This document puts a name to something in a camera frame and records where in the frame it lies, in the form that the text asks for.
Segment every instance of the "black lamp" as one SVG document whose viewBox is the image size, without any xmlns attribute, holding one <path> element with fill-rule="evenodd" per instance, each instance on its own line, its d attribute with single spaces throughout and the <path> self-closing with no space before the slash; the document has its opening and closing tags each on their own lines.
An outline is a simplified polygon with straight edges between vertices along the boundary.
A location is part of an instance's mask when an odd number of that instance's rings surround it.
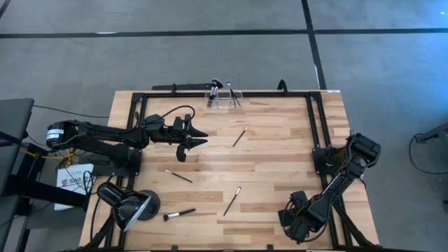
<svg viewBox="0 0 448 252">
<path fill-rule="evenodd" d="M 152 190 L 123 191 L 116 185 L 105 182 L 98 187 L 98 197 L 113 209 L 118 227 L 127 231 L 136 220 L 152 219 L 160 208 L 160 198 Z"/>
</svg>

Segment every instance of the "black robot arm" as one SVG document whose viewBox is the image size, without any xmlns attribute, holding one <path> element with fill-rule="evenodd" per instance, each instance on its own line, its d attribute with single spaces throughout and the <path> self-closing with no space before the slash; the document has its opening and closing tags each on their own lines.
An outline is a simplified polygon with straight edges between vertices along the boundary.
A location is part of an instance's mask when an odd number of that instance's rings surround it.
<svg viewBox="0 0 448 252">
<path fill-rule="evenodd" d="M 323 161 L 329 169 L 335 170 L 334 179 L 323 190 L 322 193 L 307 200 L 305 192 L 293 192 L 290 196 L 290 207 L 279 211 L 281 225 L 285 234 L 298 243 L 308 242 L 305 240 L 310 232 L 318 232 L 326 225 L 331 211 L 331 206 L 338 197 L 358 179 L 365 168 L 376 164 L 381 146 L 361 134 L 355 134 L 347 139 L 346 146 L 342 148 L 330 148 Z M 348 223 L 353 236 L 364 246 L 372 246 L 364 236 L 356 229 L 342 209 L 336 209 L 342 221 Z"/>
<path fill-rule="evenodd" d="M 131 162 L 130 147 L 141 150 L 147 147 L 149 141 L 154 143 L 178 144 L 176 156 L 185 162 L 185 149 L 190 150 L 207 142 L 206 139 L 192 137 L 207 137 L 208 134 L 195 129 L 191 124 L 191 116 L 184 119 L 176 117 L 172 126 L 165 126 L 165 119 L 159 115 L 151 115 L 138 122 L 132 129 L 120 129 L 93 125 L 89 122 L 66 120 L 55 122 L 48 126 L 47 146 L 52 150 L 77 148 L 87 152 L 107 156 L 116 166 L 126 167 Z M 113 141 L 120 144 L 111 145 L 103 141 Z"/>
</svg>

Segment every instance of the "clear acrylic holder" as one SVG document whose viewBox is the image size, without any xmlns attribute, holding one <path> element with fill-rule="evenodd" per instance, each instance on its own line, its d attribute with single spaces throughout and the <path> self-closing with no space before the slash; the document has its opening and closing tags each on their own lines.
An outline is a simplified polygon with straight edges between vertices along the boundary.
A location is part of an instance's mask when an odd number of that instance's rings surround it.
<svg viewBox="0 0 448 252">
<path fill-rule="evenodd" d="M 241 90 L 218 90 L 215 97 L 210 99 L 210 92 L 205 93 L 205 106 L 208 109 L 238 109 L 243 105 Z"/>
</svg>

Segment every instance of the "label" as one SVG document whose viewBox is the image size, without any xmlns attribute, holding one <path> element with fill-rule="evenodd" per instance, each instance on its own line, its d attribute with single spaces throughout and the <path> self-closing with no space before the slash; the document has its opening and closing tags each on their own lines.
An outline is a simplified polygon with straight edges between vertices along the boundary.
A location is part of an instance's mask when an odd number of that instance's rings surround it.
<svg viewBox="0 0 448 252">
<path fill-rule="evenodd" d="M 47 135 L 49 134 L 63 134 L 64 130 L 63 129 L 50 129 L 47 131 Z"/>
<path fill-rule="evenodd" d="M 53 138 L 59 138 L 59 134 L 49 134 L 49 135 L 47 135 L 47 140 L 53 139 Z"/>
</svg>

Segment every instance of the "wood grain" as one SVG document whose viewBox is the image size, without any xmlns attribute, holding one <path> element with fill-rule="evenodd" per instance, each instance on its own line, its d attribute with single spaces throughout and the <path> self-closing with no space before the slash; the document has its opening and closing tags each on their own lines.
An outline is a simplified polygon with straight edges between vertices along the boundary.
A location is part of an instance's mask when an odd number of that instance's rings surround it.
<svg viewBox="0 0 448 252">
<path fill-rule="evenodd" d="M 108 125 L 125 127 L 132 92 L 116 92 Z M 322 92 L 327 124 L 334 145 L 345 144 L 349 123 L 340 93 Z M 206 108 L 203 99 L 149 99 L 146 116 L 162 115 L 175 106 L 188 104 L 195 108 L 193 125 L 209 133 L 208 143 L 187 152 L 185 163 L 177 162 L 176 146 L 151 143 L 143 150 L 141 173 L 134 189 L 155 191 L 162 201 L 159 214 L 149 221 L 137 221 L 127 233 L 126 249 L 276 249 L 331 248 L 328 230 L 311 243 L 297 245 L 284 234 L 277 211 L 283 209 L 289 195 L 304 190 L 308 197 L 320 193 L 321 183 L 314 172 L 311 157 L 313 141 L 309 128 L 307 105 L 303 98 L 248 98 L 237 110 L 215 111 Z M 314 112 L 321 145 L 319 114 Z M 172 124 L 176 116 L 191 113 L 183 108 L 166 117 Z M 248 131 L 232 148 L 245 126 Z M 189 183 L 167 172 L 169 169 Z M 98 186 L 106 178 L 100 178 Z M 241 186 L 230 210 L 225 208 Z M 90 221 L 96 195 L 91 197 L 80 245 L 89 240 Z M 358 228 L 378 243 L 363 184 L 356 181 L 344 193 L 346 210 Z M 195 213 L 164 222 L 162 215 L 190 208 Z M 100 202 L 94 222 L 98 230 L 109 206 Z M 340 223 L 337 223 L 342 241 Z M 118 240 L 115 228 L 114 242 Z"/>
</svg>

